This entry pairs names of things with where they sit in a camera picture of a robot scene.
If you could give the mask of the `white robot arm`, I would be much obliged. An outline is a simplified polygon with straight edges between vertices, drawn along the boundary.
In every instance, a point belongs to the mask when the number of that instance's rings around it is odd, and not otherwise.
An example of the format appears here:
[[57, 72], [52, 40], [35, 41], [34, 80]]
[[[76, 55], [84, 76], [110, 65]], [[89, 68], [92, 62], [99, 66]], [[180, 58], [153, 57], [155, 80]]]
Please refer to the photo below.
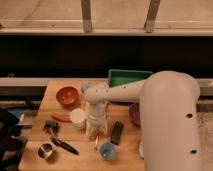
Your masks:
[[91, 104], [137, 102], [144, 171], [202, 171], [196, 103], [200, 87], [192, 76], [161, 71], [108, 88], [97, 84], [84, 97]]

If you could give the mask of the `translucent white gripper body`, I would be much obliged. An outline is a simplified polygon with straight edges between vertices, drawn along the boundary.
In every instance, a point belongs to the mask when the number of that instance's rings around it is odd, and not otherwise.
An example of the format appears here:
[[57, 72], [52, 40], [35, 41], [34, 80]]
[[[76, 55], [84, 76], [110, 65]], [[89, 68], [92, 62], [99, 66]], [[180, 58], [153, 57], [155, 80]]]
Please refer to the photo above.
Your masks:
[[95, 137], [107, 134], [107, 103], [88, 103], [86, 105], [86, 135]]

